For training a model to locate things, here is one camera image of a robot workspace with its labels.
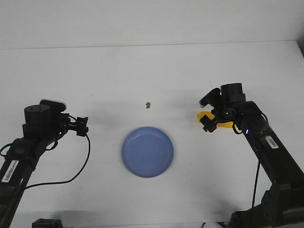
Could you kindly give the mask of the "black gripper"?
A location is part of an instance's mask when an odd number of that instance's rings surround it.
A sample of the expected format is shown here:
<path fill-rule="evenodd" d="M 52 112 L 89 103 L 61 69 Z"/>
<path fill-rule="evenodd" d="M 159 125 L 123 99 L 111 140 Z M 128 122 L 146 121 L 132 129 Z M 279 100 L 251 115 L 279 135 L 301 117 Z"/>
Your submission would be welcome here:
<path fill-rule="evenodd" d="M 215 116 L 218 119 L 233 119 L 236 115 L 234 105 L 246 101 L 242 84 L 225 84 L 220 88 L 216 88 L 216 92 L 217 101 L 214 106 Z M 215 123 L 210 123 L 210 121 L 211 119 L 207 115 L 203 115 L 200 118 L 200 122 L 205 124 L 203 130 L 206 132 L 214 132 L 217 129 L 217 125 Z"/>
<path fill-rule="evenodd" d="M 69 123 L 67 114 L 59 112 L 48 105 L 36 104 L 24 109 L 25 123 L 23 137 L 30 140 L 59 140 L 66 133 L 64 125 Z M 88 117 L 77 117 L 77 136 L 86 136 L 89 128 L 86 126 Z"/>

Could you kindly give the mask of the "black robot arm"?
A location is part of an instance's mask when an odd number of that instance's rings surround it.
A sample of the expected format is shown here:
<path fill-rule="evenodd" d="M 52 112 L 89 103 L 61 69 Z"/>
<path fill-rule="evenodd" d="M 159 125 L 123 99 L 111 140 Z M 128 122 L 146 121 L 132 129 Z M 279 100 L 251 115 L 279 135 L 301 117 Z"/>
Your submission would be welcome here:
<path fill-rule="evenodd" d="M 14 218 L 28 181 L 36 169 L 40 157 L 56 148 L 58 141 L 68 131 L 87 137 L 88 117 L 74 118 L 65 113 L 66 105 L 61 102 L 41 100 L 39 104 L 24 109 L 23 137 L 4 146 L 0 170 L 0 226 L 8 228 Z"/>
<path fill-rule="evenodd" d="M 304 173 L 269 125 L 266 115 L 253 101 L 246 100 L 241 83 L 212 89 L 199 102 L 211 105 L 213 118 L 199 121 L 206 132 L 217 124 L 232 122 L 235 134 L 243 134 L 272 185 L 259 205 L 231 215 L 229 228 L 273 228 L 304 220 Z"/>

